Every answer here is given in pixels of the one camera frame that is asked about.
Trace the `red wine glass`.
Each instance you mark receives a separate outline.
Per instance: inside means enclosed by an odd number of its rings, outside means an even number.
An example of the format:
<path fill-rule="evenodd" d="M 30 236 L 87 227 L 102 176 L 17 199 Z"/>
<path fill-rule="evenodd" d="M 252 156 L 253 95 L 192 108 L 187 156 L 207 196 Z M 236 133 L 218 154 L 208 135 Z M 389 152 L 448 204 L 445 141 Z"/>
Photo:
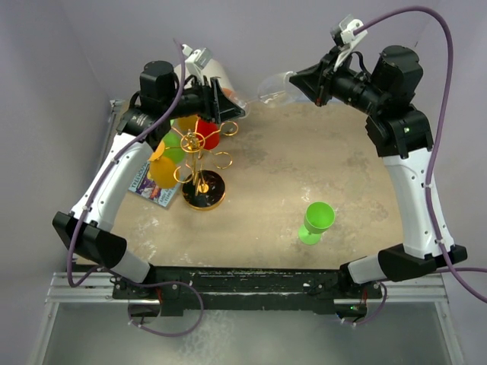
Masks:
<path fill-rule="evenodd" d="M 203 148 L 208 151 L 216 148 L 220 142 L 219 127 L 213 122 L 198 119 L 196 134 L 199 140 L 204 142 Z"/>

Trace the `clear plastic wine glass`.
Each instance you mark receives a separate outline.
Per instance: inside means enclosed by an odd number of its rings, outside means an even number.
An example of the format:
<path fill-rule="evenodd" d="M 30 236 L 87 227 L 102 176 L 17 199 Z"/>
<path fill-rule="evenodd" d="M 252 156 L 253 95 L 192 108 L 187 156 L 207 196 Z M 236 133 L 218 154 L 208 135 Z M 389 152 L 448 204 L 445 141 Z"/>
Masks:
<path fill-rule="evenodd" d="M 247 97 L 234 91 L 228 97 L 243 110 L 243 115 L 239 119 L 246 118 L 250 114 L 251 104 L 260 103 L 270 109 L 286 106 L 297 101 L 301 96 L 301 91 L 290 81 L 295 76 L 294 71 L 286 71 L 263 80 L 258 88 L 256 95 Z"/>

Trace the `gold wine glass rack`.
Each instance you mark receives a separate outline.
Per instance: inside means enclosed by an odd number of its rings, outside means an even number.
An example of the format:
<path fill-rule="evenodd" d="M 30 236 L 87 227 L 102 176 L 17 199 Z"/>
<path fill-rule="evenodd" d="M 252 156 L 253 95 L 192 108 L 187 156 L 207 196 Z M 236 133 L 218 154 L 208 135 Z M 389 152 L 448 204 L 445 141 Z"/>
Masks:
<path fill-rule="evenodd" d="M 186 152 L 184 166 L 189 170 L 185 179 L 178 177 L 178 183 L 188 206 L 197 211 L 210 211 L 223 202 L 226 194 L 225 181 L 218 172 L 229 168 L 234 159 L 227 151 L 203 148 L 204 142 L 196 134 L 197 121 L 187 132 L 172 128 L 180 136 L 180 147 Z M 220 136 L 231 137 L 239 132 L 235 121 L 223 122 L 218 127 Z"/>

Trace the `orange wine glass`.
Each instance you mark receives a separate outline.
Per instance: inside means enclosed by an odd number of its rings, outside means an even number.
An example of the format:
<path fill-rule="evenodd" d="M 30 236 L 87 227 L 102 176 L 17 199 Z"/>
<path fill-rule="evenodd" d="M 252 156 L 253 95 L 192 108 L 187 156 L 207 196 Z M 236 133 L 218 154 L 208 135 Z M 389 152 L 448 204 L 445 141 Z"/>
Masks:
<path fill-rule="evenodd" d="M 176 164 L 167 156 L 165 143 L 161 141 L 148 158 L 148 178 L 161 189 L 172 189 L 178 183 L 175 177 Z"/>

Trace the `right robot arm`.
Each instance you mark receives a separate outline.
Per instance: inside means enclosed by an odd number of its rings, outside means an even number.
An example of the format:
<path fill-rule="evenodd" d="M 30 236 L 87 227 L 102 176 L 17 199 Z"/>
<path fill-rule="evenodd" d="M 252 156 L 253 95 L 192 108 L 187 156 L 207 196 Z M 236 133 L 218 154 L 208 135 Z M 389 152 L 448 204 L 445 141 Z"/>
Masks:
<path fill-rule="evenodd" d="M 428 275 L 467 259 L 445 224 L 441 203 L 428 172 L 434 142 L 427 116 L 412 104 L 423 76 L 417 54 L 388 46 L 371 74 L 351 69 L 351 59 L 335 63 L 333 47 L 316 65 L 298 71 L 290 84 L 317 106 L 335 98 L 363 112 L 366 131 L 387 168 L 396 194 L 403 242 L 339 268 L 339 291 L 356 297 L 372 281 L 404 281 Z"/>

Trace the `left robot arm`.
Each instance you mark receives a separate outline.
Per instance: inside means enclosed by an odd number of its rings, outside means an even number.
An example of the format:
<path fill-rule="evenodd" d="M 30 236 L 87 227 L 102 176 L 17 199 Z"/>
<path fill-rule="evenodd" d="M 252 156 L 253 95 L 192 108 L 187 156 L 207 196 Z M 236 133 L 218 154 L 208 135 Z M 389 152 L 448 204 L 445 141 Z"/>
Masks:
<path fill-rule="evenodd" d="M 139 84 L 93 182 L 70 212 L 56 213 L 53 227 L 68 250 L 69 265 L 73 255 L 96 262 L 129 279 L 130 290 L 138 297 L 148 298 L 157 287 L 151 264 L 111 232 L 133 178 L 161 147 L 172 119 L 197 115 L 217 131 L 224 122 L 248 112 L 235 94 L 224 92 L 217 77 L 178 75 L 166 61 L 147 63 Z"/>

